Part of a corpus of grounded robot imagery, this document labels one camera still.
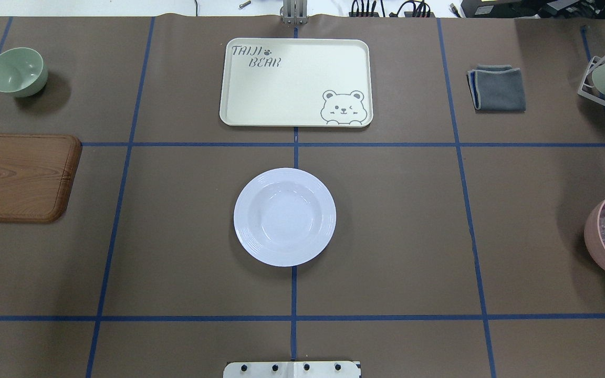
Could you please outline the white round plate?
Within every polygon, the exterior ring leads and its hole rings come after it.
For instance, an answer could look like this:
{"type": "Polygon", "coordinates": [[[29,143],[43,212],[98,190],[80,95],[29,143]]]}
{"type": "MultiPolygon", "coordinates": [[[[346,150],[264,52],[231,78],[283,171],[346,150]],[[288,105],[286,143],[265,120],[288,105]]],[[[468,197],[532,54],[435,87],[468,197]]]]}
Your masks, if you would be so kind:
{"type": "Polygon", "coordinates": [[[281,167],[245,185],[234,207],[233,227],[250,256],[270,266],[293,267],[326,249],[337,218],[334,198],[321,180],[281,167]]]}

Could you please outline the cream bear serving tray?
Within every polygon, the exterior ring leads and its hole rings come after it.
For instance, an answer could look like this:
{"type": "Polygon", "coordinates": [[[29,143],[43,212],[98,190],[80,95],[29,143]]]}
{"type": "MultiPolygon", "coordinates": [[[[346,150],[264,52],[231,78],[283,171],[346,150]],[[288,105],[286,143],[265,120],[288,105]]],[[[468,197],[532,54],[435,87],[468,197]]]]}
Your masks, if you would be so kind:
{"type": "Polygon", "coordinates": [[[219,115],[236,127],[366,127],[373,120],[368,45],[235,38],[226,45],[219,115]]]}

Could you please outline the folded grey cloth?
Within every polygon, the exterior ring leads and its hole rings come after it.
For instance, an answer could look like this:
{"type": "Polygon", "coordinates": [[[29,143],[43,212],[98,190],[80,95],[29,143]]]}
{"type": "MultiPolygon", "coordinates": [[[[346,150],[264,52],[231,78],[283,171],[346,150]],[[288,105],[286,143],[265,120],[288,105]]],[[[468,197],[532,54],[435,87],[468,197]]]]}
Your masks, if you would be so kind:
{"type": "Polygon", "coordinates": [[[467,72],[467,81],[475,110],[526,111],[521,68],[511,65],[478,65],[467,72]]]}

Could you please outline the wooden cutting board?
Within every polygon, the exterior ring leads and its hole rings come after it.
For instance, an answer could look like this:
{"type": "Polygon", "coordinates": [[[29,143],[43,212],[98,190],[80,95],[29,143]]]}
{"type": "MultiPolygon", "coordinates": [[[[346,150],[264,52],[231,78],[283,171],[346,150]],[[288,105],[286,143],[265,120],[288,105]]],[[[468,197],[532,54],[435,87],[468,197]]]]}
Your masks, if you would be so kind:
{"type": "Polygon", "coordinates": [[[0,133],[0,222],[58,220],[69,203],[81,149],[72,135],[0,133]]]}

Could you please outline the green ceramic bowl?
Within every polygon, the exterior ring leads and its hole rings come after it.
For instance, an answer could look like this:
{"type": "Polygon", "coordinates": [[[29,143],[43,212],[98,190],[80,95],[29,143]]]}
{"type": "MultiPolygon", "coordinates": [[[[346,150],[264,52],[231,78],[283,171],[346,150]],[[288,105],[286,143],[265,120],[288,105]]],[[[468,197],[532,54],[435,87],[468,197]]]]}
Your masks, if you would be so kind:
{"type": "Polygon", "coordinates": [[[48,66],[36,50],[19,47],[0,54],[0,93],[24,98],[39,93],[48,81],[48,66]]]}

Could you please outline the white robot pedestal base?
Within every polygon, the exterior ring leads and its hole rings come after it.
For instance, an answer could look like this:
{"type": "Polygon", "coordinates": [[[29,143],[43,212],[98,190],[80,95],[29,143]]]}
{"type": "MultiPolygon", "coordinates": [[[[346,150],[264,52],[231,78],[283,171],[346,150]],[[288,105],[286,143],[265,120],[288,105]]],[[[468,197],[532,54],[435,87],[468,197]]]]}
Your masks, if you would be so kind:
{"type": "Polygon", "coordinates": [[[264,361],[226,365],[223,377],[361,377],[355,361],[264,361]]]}

